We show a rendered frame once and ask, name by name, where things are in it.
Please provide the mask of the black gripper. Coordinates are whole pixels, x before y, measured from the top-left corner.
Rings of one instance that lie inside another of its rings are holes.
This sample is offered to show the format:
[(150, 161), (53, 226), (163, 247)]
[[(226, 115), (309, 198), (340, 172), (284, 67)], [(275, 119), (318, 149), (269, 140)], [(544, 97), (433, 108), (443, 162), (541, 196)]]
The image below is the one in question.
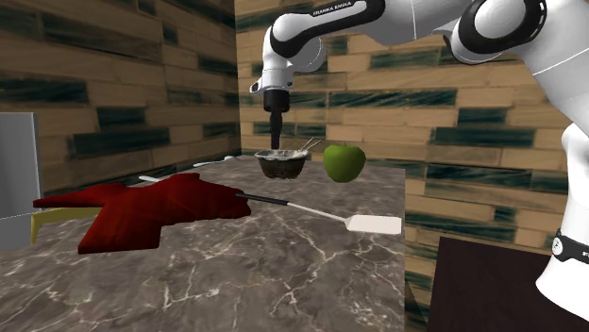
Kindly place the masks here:
[(278, 150), (282, 131), (282, 112), (290, 110), (290, 93), (280, 89), (269, 89), (263, 93), (263, 109), (270, 113), (271, 148)]

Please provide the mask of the dark bowl with pale rim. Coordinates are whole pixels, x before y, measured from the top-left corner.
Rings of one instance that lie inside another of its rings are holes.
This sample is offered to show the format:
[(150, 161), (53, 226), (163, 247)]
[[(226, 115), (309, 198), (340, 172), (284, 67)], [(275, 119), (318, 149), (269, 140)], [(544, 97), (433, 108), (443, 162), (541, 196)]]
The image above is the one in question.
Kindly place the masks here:
[(263, 174), (268, 178), (297, 179), (309, 156), (306, 150), (267, 149), (257, 152)]

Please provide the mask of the green apple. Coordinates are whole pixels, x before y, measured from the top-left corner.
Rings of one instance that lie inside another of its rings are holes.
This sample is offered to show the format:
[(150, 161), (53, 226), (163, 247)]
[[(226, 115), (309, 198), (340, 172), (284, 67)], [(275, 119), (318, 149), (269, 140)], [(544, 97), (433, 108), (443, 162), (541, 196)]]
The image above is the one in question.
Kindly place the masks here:
[(362, 172), (365, 161), (363, 150), (352, 145), (330, 145), (323, 154), (328, 177), (337, 183), (355, 180)]

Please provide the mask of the dark red cloth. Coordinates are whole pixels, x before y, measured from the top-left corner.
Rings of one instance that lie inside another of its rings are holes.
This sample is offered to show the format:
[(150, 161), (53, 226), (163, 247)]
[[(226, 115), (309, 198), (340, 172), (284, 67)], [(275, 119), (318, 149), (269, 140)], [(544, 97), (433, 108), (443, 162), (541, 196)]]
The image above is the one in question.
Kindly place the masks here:
[(35, 208), (99, 208), (79, 243), (79, 254), (154, 249), (164, 226), (251, 214), (242, 191), (210, 183), (198, 173), (174, 174), (145, 187), (122, 183), (91, 186), (37, 199)]

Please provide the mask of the dark robot stand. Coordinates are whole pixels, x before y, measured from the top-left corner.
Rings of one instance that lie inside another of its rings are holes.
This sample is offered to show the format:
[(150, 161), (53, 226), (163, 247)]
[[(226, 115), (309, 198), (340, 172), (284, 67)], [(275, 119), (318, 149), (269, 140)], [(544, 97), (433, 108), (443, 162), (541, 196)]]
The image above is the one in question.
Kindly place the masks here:
[(427, 332), (589, 332), (535, 286), (546, 255), (442, 237)]

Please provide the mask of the grey appliance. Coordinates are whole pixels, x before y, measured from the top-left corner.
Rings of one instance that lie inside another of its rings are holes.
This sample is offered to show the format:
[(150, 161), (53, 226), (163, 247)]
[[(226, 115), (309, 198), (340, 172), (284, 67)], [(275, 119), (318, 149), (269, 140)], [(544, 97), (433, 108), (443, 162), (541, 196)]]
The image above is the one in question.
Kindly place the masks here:
[(0, 251), (30, 244), (33, 202), (42, 197), (37, 116), (0, 112)]

